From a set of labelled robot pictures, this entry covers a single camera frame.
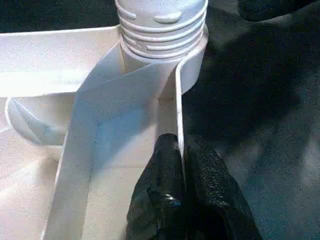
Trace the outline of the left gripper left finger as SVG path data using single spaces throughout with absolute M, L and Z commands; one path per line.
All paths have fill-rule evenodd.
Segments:
M 160 135 L 135 184 L 126 216 L 128 240 L 183 240 L 186 191 L 178 138 Z

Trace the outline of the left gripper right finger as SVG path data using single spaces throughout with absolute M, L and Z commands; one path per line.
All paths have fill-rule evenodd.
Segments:
M 189 239 L 262 239 L 237 181 L 214 148 L 190 135 L 185 150 Z

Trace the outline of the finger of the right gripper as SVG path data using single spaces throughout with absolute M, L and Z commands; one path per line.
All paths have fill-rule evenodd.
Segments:
M 295 12 L 314 0 L 239 0 L 239 15 L 250 22 L 265 21 Z

